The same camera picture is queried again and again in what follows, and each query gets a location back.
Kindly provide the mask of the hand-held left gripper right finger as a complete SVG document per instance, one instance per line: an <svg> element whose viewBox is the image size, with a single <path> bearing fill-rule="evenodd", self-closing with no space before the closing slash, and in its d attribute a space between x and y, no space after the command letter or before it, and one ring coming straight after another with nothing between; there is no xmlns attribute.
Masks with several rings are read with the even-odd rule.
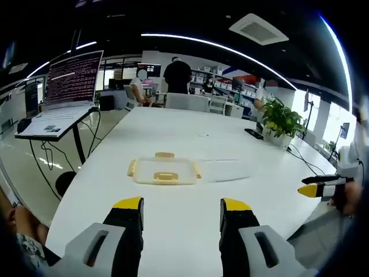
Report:
<svg viewBox="0 0 369 277"><path fill-rule="evenodd" d="M220 200L220 242L223 276L303 276L306 268L295 250L268 225L260 225L246 203Z"/></svg>

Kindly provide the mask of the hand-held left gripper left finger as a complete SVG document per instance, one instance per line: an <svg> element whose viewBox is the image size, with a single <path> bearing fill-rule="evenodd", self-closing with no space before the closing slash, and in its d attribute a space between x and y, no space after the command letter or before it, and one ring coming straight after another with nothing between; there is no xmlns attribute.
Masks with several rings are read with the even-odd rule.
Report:
<svg viewBox="0 0 369 277"><path fill-rule="evenodd" d="M65 248L65 276L137 276L144 247L144 198L113 205Z"/></svg>

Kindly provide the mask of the person's right hand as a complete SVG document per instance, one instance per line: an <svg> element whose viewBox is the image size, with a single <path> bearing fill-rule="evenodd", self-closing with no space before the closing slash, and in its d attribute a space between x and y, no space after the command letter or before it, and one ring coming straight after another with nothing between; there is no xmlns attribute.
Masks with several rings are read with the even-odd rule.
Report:
<svg viewBox="0 0 369 277"><path fill-rule="evenodd" d="M337 210L345 216L352 216L356 213L357 206L359 205L362 196L363 187L356 181L347 182L345 184L344 193L347 198L344 205L338 205L336 198L332 198L329 205L336 207Z"/></svg>

